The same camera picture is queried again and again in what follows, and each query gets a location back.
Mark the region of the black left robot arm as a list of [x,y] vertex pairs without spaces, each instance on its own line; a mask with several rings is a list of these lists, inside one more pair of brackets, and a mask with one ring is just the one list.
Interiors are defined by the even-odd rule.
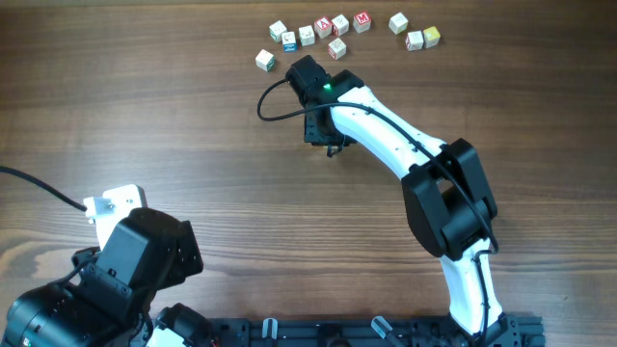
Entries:
[[4,346],[194,346],[209,322],[182,306],[161,322],[149,315],[160,290],[203,270],[192,225],[137,208],[104,247],[75,253],[65,277],[19,296],[7,313]]

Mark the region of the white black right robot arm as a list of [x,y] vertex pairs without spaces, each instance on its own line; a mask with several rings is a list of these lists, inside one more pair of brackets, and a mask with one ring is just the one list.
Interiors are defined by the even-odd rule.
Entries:
[[360,144],[398,177],[411,232],[442,266],[453,340],[519,345],[521,334],[493,285],[489,259],[499,251],[492,228],[497,206],[475,148],[414,128],[351,71],[331,75],[311,56],[292,64],[283,81],[299,98],[305,142],[325,147],[328,156]]

